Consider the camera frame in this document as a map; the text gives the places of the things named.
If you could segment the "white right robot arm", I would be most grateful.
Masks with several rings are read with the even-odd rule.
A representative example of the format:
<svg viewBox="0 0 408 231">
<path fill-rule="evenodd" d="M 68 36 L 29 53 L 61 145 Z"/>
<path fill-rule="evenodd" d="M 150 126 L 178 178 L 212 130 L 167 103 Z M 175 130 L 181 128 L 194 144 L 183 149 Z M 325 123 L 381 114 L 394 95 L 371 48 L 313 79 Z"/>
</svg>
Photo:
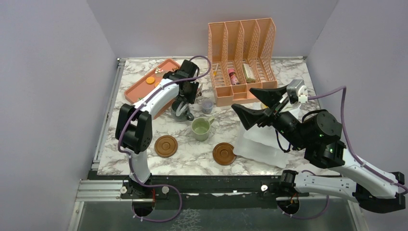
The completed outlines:
<svg viewBox="0 0 408 231">
<path fill-rule="evenodd" d="M 303 80 L 295 79 L 276 89 L 251 88 L 250 93 L 265 108 L 232 105 L 245 129 L 273 127 L 276 135 L 283 136 L 293 150 L 304 150 L 304 158 L 312 165 L 340 174 L 338 178 L 327 178 L 285 170 L 272 187 L 274 193 L 284 196 L 301 193 L 331 195 L 379 214 L 405 209 L 406 193 L 399 192 L 399 188 L 404 188 L 404 175 L 381 171 L 359 158 L 349 141 L 341 141 L 341 137 L 347 136 L 342 122 L 325 109 L 311 111 L 301 120 L 290 113 L 290 106 L 311 100 Z"/>
</svg>

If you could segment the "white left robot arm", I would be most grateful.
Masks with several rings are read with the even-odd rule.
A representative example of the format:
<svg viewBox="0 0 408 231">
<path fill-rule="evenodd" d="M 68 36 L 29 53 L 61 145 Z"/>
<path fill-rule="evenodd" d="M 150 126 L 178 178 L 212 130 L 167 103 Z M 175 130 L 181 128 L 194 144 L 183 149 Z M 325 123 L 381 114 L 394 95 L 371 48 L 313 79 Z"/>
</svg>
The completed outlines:
<svg viewBox="0 0 408 231">
<path fill-rule="evenodd" d="M 151 175 L 147 162 L 147 152 L 152 137 L 152 120 L 167 108 L 174 112 L 176 121 L 197 122 L 190 113 L 189 105 L 199 96 L 201 85 L 159 83 L 151 92 L 132 105 L 124 104 L 120 108 L 115 137 L 118 150 L 129 157 L 130 178 L 135 181 L 133 192 L 138 197 L 151 193 L 151 184 L 147 181 Z M 285 168 L 289 161 L 287 151 L 279 145 L 289 142 L 272 128 L 239 128 L 239 136 L 232 146 L 233 155 L 242 156 L 260 163 Z"/>
</svg>

